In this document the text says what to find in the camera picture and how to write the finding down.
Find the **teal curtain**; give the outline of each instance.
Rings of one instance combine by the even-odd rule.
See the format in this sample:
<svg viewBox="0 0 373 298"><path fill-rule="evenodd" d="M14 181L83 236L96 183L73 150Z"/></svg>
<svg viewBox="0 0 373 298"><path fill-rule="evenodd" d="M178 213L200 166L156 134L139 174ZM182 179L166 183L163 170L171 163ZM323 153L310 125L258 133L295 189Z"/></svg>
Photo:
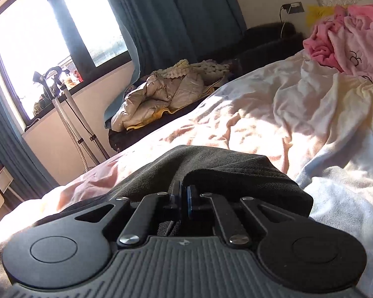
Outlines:
<svg viewBox="0 0 373 298"><path fill-rule="evenodd" d="M136 67L131 83L180 59L190 63L238 42L246 30L237 0L108 0ZM105 112L110 119L120 95Z"/></svg>
<svg viewBox="0 0 373 298"><path fill-rule="evenodd" d="M0 163L14 178L11 188L25 200L41 198L58 186L58 183L23 140L1 97ZM16 207L20 203L10 191L6 191L4 197L12 207Z"/></svg>

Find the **electrical outlet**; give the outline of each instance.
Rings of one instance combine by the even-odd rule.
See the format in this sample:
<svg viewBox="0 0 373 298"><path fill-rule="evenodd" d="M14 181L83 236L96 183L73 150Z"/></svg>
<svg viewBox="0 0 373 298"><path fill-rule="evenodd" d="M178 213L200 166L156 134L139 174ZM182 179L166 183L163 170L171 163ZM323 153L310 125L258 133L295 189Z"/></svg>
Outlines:
<svg viewBox="0 0 373 298"><path fill-rule="evenodd" d="M293 2L282 5L287 14L304 12L303 4L301 2Z"/></svg>

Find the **window frame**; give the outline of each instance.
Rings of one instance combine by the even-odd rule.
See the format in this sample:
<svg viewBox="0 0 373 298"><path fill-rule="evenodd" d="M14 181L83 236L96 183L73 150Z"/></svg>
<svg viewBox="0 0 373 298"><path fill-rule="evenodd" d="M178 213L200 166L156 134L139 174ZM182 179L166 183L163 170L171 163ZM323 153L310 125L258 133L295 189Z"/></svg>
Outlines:
<svg viewBox="0 0 373 298"><path fill-rule="evenodd" d="M8 8L15 1L16 0L7 0L2 6L0 6L0 14L2 14L2 12L4 12L4 10L6 10L6 8ZM131 61L130 54L128 53L128 51L125 51L121 53L120 55L117 55L116 57L109 59L103 64L96 66L79 34L79 31L76 28L76 25L72 19L72 16L65 4L65 0L47 0L47 1L50 3L54 11L56 21L60 28L62 37L65 40L65 44L68 47L72 61L74 62L80 75L83 77L83 81L81 83L77 84L75 87L69 90L71 95L77 93L78 91L80 91L87 85L91 84L92 82L96 81L100 77L106 75L107 73ZM48 112L54 109L54 105L50 103L42 111L40 111L36 116L30 119L9 79L8 73L5 69L1 56L0 56L0 75L3 78L4 84L6 88L8 89L8 92L15 104L17 111L19 112L22 120L24 121L26 125L25 131L30 126L32 126L32 124L36 123L38 119L43 118ZM65 96L61 95L59 97L59 101L63 102L64 100L65 100Z"/></svg>

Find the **ribbed surface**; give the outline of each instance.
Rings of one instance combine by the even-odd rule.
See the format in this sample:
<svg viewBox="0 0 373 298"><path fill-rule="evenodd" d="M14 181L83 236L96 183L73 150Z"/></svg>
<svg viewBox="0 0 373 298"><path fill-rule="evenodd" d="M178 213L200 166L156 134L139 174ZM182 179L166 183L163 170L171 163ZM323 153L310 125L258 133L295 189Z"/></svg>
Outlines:
<svg viewBox="0 0 373 298"><path fill-rule="evenodd" d="M286 289L265 276L248 251L232 250L217 237L151 238L119 252L90 283L67 291L37 293L14 286L8 298L287 298L363 297L355 290L313 295Z"/></svg>

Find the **white logo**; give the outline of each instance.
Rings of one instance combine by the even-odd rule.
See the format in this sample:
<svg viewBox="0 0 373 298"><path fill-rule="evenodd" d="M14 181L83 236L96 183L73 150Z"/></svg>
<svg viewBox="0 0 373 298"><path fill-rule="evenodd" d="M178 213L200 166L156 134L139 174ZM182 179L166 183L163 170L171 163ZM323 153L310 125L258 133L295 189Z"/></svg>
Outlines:
<svg viewBox="0 0 373 298"><path fill-rule="evenodd" d="M183 245L183 246L190 244L190 242L188 240L185 240L185 239L181 242L178 242L178 243Z"/></svg>

